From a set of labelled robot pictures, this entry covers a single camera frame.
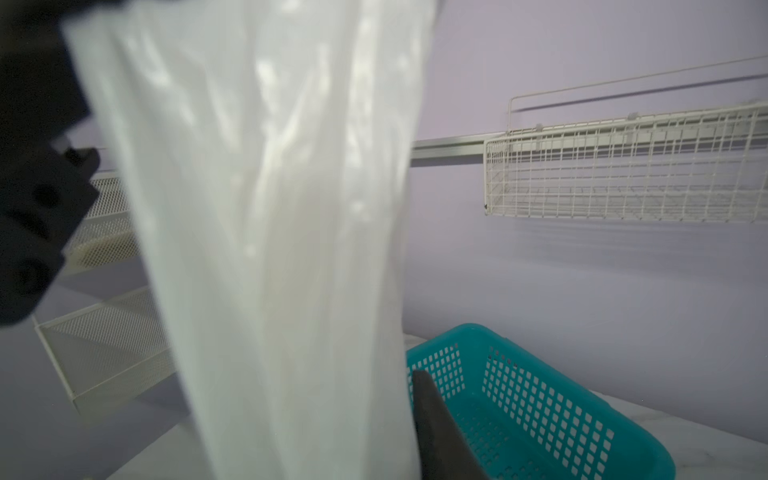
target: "purple wall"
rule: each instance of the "purple wall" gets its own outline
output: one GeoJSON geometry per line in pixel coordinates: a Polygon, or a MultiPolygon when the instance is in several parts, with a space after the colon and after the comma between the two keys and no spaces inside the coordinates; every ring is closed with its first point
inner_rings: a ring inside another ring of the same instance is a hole
{"type": "MultiPolygon", "coordinates": [[[[507,100],[768,53],[764,0],[449,0],[418,138],[502,131],[507,100]]],[[[520,106],[768,72],[715,68],[520,106]]],[[[517,127],[768,99],[768,82],[531,111],[517,127]]],[[[406,332],[485,324],[589,388],[768,442],[768,226],[486,217],[482,166],[411,169],[406,332]]]]}
{"type": "MultiPolygon", "coordinates": [[[[417,139],[503,131],[509,98],[768,54],[765,0],[447,0],[435,29],[417,139]]],[[[768,72],[768,61],[711,68],[578,93],[520,101],[522,107],[596,94],[768,72]]],[[[768,99],[765,81],[696,88],[515,116],[517,127],[631,112],[719,107],[768,99]]]]}

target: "plastic basket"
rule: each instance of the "plastic basket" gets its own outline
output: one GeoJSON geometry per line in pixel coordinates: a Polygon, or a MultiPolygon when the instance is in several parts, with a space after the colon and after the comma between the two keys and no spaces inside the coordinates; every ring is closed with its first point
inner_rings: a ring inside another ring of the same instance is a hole
{"type": "Polygon", "coordinates": [[[650,433],[483,326],[458,326],[416,346],[408,351],[407,363],[409,390],[413,370],[432,374],[490,478],[675,476],[672,458],[650,433]]]}

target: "plastic bag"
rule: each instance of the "plastic bag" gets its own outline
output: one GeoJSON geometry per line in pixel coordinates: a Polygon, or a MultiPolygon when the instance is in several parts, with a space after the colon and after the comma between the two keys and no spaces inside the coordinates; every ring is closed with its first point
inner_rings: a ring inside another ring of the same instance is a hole
{"type": "Polygon", "coordinates": [[[402,213],[434,4],[65,24],[218,478],[418,478],[402,213]]]}

